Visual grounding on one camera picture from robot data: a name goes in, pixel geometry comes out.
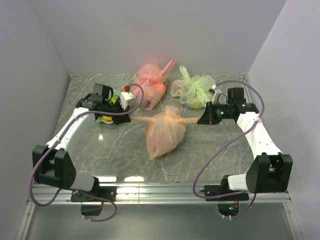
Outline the yellow fake lemon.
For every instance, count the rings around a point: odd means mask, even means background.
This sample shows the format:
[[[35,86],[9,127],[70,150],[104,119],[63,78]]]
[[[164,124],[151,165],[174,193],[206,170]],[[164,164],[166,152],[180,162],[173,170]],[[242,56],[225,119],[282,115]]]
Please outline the yellow fake lemon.
[[[103,120],[107,122],[112,122],[112,117],[111,116],[103,116]]]

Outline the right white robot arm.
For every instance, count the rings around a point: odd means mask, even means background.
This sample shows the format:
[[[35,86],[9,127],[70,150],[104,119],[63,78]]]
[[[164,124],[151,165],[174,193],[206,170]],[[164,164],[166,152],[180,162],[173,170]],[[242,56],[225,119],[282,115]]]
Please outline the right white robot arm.
[[[246,193],[283,193],[287,191],[293,159],[275,145],[261,121],[262,111],[248,103],[242,87],[229,88],[226,103],[219,103],[222,92],[212,87],[212,101],[198,120],[199,125],[216,125],[222,120],[234,120],[242,130],[252,155],[253,163],[247,173],[227,175],[221,180],[220,190],[209,194],[208,199],[233,199]]]

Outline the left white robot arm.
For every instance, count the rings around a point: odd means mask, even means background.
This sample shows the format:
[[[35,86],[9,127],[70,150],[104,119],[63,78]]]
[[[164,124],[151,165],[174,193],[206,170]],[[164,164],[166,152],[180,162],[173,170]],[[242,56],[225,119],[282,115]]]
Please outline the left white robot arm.
[[[81,98],[67,123],[45,145],[37,145],[32,151],[33,170],[29,184],[33,182],[64,190],[80,190],[89,201],[101,195],[98,180],[78,172],[72,155],[80,138],[98,118],[108,118],[113,124],[130,121],[129,102],[136,96],[125,86],[122,92],[96,83],[92,93]]]

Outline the light green plate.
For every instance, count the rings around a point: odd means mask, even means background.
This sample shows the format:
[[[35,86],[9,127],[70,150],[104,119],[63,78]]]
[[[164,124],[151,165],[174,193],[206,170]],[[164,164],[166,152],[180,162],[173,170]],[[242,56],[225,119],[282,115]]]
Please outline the light green plate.
[[[97,123],[104,123],[104,124],[112,124],[112,123],[113,123],[113,120],[112,120],[112,121],[105,121],[105,120],[103,120],[103,116],[99,116],[99,117],[96,119],[96,122],[97,122]]]

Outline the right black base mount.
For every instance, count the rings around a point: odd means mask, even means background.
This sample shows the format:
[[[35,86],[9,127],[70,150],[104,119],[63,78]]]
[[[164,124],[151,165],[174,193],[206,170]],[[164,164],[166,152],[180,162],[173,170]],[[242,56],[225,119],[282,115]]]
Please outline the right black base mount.
[[[207,202],[216,201],[217,209],[223,219],[228,218],[230,221],[239,218],[251,209],[255,196],[253,196],[249,205],[241,210],[240,203],[249,201],[249,194],[242,191],[229,190],[227,187],[221,185],[205,185],[199,191],[199,194],[204,197]]]

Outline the pink tied plastic bag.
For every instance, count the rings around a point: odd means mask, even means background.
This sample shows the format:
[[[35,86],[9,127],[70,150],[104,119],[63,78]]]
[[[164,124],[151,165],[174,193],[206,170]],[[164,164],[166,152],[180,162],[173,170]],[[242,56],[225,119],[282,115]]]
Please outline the pink tied plastic bag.
[[[155,64],[147,63],[137,71],[133,83],[140,85],[143,89],[141,110],[151,111],[164,96],[168,86],[167,71],[175,63],[176,60],[171,60],[163,69]]]

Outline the green fake lime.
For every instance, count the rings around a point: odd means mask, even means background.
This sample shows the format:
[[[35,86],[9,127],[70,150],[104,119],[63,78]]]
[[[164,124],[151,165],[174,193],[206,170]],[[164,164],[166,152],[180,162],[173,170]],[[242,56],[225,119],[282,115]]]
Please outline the green fake lime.
[[[109,101],[112,105],[115,105],[119,100],[119,97],[118,96],[113,96],[111,98],[111,100]]]

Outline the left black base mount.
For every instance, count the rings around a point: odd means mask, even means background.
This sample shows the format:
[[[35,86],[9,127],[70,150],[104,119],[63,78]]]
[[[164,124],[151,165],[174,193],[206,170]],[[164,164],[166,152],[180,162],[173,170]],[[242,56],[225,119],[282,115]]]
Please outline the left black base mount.
[[[116,195],[116,186],[100,186],[98,190],[94,190],[93,192],[73,190],[70,201],[81,204],[80,212],[85,219],[93,222],[102,222],[116,215],[118,211],[118,207],[115,204]],[[111,204],[114,207],[114,212],[105,219],[93,219],[92,217],[99,217],[101,215],[104,206],[107,204]]]

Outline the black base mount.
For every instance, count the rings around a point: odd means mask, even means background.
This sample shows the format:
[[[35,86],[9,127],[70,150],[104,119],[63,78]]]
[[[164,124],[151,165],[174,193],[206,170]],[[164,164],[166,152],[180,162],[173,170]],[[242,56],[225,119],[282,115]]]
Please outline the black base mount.
[[[118,207],[115,204],[116,195],[116,186],[100,186],[98,190],[94,190],[93,192],[73,190],[70,201],[81,204],[80,212],[85,219],[93,222],[102,222],[116,215],[118,211]],[[99,217],[101,215],[104,206],[107,204],[111,204],[114,207],[114,212],[105,219],[93,219],[92,217]]]
[[[199,191],[199,194],[204,197],[207,202],[216,201],[217,209],[223,219],[228,218],[230,221],[239,218],[251,209],[255,196],[253,196],[249,205],[241,210],[240,203],[249,201],[249,194],[242,191],[229,190],[227,187],[221,185],[205,185]]]

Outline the green tied plastic bag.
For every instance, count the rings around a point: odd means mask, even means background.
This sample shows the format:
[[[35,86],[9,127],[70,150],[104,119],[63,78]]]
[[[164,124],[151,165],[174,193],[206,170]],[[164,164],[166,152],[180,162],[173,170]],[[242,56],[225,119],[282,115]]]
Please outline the green tied plastic bag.
[[[211,102],[213,96],[209,93],[209,89],[216,85],[215,79],[210,75],[194,75],[190,76],[186,67],[179,67],[182,77],[174,80],[170,93],[174,98],[178,98],[179,102],[191,109],[205,108],[207,102]]]

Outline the orange plastic bag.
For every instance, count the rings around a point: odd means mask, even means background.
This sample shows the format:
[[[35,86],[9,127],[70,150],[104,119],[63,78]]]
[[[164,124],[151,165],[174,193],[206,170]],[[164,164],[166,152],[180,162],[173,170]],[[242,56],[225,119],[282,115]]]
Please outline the orange plastic bag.
[[[133,116],[135,121],[147,122],[146,149],[150,159],[155,159],[174,150],[184,139],[187,124],[196,124],[198,117],[181,116],[179,108],[167,105],[152,117]]]

